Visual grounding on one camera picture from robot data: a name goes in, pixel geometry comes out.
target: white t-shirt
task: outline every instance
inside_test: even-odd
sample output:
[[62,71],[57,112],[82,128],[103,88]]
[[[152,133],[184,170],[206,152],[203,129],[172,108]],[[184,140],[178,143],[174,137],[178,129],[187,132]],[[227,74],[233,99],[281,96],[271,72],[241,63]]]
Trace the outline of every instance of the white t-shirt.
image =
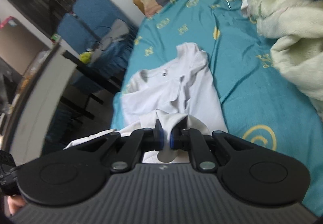
[[121,97],[124,125],[160,109],[169,114],[189,114],[210,132],[227,127],[208,67],[207,53],[195,43],[177,46],[177,58],[153,70],[133,75]]

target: metal screw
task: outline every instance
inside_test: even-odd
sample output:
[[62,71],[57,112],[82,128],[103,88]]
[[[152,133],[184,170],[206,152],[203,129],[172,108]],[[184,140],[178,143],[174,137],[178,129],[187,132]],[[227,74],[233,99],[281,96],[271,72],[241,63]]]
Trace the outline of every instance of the metal screw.
[[123,170],[128,167],[128,164],[124,161],[117,161],[112,164],[114,170]]
[[211,170],[215,168],[215,163],[211,161],[204,161],[200,164],[200,168],[203,170]]

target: yellow letter print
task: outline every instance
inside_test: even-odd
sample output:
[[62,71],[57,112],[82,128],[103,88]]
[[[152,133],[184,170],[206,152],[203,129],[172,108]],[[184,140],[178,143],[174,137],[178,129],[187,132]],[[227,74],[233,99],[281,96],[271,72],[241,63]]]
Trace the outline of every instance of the yellow letter print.
[[178,29],[178,31],[180,32],[180,35],[183,35],[186,31],[188,31],[188,27],[186,26],[186,24],[184,24]]
[[171,4],[175,4],[176,0],[170,0],[169,1]]
[[211,9],[219,8],[221,7],[219,4],[213,4],[210,6]]
[[267,144],[268,144],[268,140],[266,139],[266,138],[264,138],[263,136],[261,136],[261,135],[256,135],[256,136],[254,136],[252,139],[247,139],[248,138],[248,136],[252,133],[252,132],[254,132],[254,131],[256,131],[256,130],[259,130],[259,129],[263,129],[263,130],[266,130],[269,134],[270,134],[270,137],[271,137],[271,142],[272,142],[272,146],[271,146],[271,149],[273,150],[273,151],[276,151],[276,149],[277,149],[277,140],[276,140],[276,136],[275,136],[275,133],[273,132],[273,130],[269,127],[269,126],[267,126],[267,125],[256,125],[256,126],[253,126],[252,128],[250,128],[244,135],[243,135],[243,137],[242,137],[242,139],[244,139],[244,140],[248,140],[248,141],[250,141],[250,142],[252,142],[252,143],[255,143],[256,141],[262,141],[262,143],[263,143],[263,146],[264,147],[266,147],[266,148],[269,148],[268,146],[267,146]]
[[153,54],[153,53],[154,53],[154,52],[153,52],[153,50],[152,50],[152,47],[151,47],[151,46],[145,50],[145,56],[146,56],[146,57],[147,57],[147,56],[149,56],[149,55],[151,55],[151,54]]
[[263,63],[264,68],[268,68],[268,67],[274,65],[272,59],[269,56],[269,54],[257,55],[256,57],[261,60],[261,62]]
[[142,39],[141,36],[138,36],[137,39],[135,39],[135,45],[138,45],[140,43],[140,40]]

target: person's hand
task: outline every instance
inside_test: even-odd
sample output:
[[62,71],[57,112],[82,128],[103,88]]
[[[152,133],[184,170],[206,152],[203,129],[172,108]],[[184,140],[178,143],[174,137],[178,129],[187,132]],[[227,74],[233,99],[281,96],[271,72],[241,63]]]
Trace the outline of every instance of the person's hand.
[[8,197],[9,211],[11,215],[15,215],[22,207],[26,206],[26,202],[22,196]]

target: yellow object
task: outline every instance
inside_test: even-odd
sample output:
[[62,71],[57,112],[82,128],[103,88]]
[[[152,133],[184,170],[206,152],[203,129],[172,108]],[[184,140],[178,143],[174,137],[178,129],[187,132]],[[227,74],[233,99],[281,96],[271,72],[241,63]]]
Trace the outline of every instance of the yellow object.
[[218,39],[220,37],[220,35],[221,35],[220,30],[217,27],[215,27],[214,32],[213,32],[213,38]]
[[91,61],[92,53],[91,52],[83,52],[80,54],[80,61],[84,64],[88,64]]

